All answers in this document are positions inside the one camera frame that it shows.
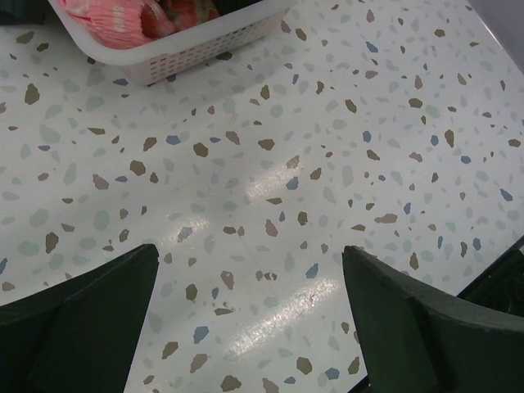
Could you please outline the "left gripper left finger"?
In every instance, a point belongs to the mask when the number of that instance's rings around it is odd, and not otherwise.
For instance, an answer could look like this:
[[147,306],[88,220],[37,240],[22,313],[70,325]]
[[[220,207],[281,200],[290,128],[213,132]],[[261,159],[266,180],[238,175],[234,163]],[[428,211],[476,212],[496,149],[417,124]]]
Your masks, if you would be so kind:
[[1,308],[3,392],[122,392],[159,267],[152,244]]

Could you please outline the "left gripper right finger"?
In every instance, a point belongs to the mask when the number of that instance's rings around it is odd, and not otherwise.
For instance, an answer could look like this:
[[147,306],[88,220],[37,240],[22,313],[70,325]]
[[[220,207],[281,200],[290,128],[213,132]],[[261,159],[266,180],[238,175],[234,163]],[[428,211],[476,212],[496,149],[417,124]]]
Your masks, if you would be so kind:
[[501,255],[457,296],[355,246],[343,273],[367,369],[358,392],[520,392],[523,254]]

